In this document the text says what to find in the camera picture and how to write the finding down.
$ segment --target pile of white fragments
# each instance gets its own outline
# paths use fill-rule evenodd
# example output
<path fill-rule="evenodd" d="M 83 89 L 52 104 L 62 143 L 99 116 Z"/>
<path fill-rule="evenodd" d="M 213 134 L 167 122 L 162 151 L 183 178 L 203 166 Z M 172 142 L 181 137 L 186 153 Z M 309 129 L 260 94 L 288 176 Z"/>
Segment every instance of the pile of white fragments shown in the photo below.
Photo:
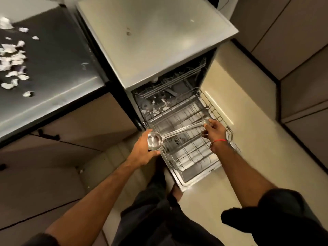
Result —
<path fill-rule="evenodd" d="M 0 29 L 13 29 L 14 27 L 11 25 L 10 20 L 5 17 L 0 17 Z M 19 28 L 20 32 L 27 33 L 29 31 L 28 28 Z M 32 37 L 35 40 L 39 40 L 37 36 Z M 13 89 L 18 86 L 19 81 L 26 81 L 30 77 L 24 72 L 26 66 L 21 66 L 20 69 L 13 70 L 13 66 L 19 66 L 24 63 L 26 59 L 25 51 L 23 51 L 23 47 L 25 45 L 24 41 L 18 41 L 16 45 L 14 44 L 1 44 L 0 47 L 0 71 L 8 71 L 6 74 L 10 83 L 3 82 L 0 86 L 6 90 Z M 33 91 L 27 91 L 23 93 L 24 97 L 30 97 Z"/>

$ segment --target person's left hand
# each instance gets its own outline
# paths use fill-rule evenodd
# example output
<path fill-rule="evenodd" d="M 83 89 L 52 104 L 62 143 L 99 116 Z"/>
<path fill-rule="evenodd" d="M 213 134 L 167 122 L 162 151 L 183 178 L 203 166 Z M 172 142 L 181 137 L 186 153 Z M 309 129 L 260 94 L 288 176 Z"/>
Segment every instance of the person's left hand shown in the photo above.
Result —
<path fill-rule="evenodd" d="M 127 161 L 134 165 L 136 168 L 146 165 L 151 158 L 160 154 L 159 151 L 148 151 L 147 137 L 152 129 L 148 129 L 142 133 L 135 143 L 132 152 L 130 153 Z"/>

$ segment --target forearm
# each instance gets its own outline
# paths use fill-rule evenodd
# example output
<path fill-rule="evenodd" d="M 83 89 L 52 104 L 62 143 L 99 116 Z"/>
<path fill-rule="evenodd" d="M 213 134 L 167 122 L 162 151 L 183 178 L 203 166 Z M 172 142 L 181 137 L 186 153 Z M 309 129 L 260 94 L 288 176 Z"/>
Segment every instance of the forearm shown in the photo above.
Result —
<path fill-rule="evenodd" d="M 268 190 L 276 188 L 226 142 L 215 142 L 213 151 L 219 157 L 242 207 L 257 206 Z"/>
<path fill-rule="evenodd" d="M 74 207 L 56 220 L 46 233 L 61 246 L 89 246 L 98 236 L 124 185 L 135 170 L 124 162 Z"/>

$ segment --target beige floor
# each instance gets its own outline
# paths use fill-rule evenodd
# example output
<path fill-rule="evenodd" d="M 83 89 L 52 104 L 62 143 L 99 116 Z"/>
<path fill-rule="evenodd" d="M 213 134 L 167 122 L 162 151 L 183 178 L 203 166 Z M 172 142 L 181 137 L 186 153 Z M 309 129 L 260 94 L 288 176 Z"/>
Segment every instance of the beige floor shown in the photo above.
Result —
<path fill-rule="evenodd" d="M 328 176 L 275 121 L 274 83 L 227 42 L 220 47 L 202 90 L 234 131 L 234 141 L 249 164 L 277 186 L 299 191 L 328 229 Z M 85 187 L 91 190 L 121 164 L 135 138 L 126 139 L 88 162 L 81 174 Z M 152 167 L 150 164 L 138 170 L 126 184 L 103 227 L 109 243 L 115 235 L 119 213 L 145 187 Z M 256 245 L 250 234 L 221 223 L 223 210 L 240 206 L 222 168 L 188 189 L 180 204 L 190 219 L 225 245 Z"/>

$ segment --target dishwasher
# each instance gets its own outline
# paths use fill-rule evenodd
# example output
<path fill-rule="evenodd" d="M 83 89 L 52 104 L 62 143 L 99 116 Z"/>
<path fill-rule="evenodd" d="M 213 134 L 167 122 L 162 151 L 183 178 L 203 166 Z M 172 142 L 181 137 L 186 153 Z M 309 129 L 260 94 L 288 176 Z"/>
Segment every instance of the dishwasher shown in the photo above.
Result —
<path fill-rule="evenodd" d="M 137 127 L 165 134 L 212 118 L 238 150 L 200 89 L 218 46 L 238 32 L 207 0 L 82 0 L 77 11 L 113 96 Z M 182 191 L 221 166 L 202 130 L 166 139 L 160 149 Z"/>

